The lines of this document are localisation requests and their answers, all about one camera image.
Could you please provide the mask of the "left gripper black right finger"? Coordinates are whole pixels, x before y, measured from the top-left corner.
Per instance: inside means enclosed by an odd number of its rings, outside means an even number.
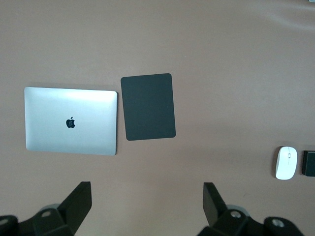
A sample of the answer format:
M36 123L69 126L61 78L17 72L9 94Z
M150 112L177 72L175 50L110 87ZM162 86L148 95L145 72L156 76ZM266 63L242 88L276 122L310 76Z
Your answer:
M208 226L200 236L302 236L291 221L267 217L263 223L253 220L238 206L227 206L212 182L203 184L203 210Z

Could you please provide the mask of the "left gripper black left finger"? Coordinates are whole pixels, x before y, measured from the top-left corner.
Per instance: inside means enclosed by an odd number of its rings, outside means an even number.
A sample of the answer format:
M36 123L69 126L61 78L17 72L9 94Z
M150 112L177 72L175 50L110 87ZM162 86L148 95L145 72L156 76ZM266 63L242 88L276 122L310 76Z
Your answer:
M73 236L92 207L89 181L83 181L60 204L43 207L23 222L14 215L0 217L2 236Z

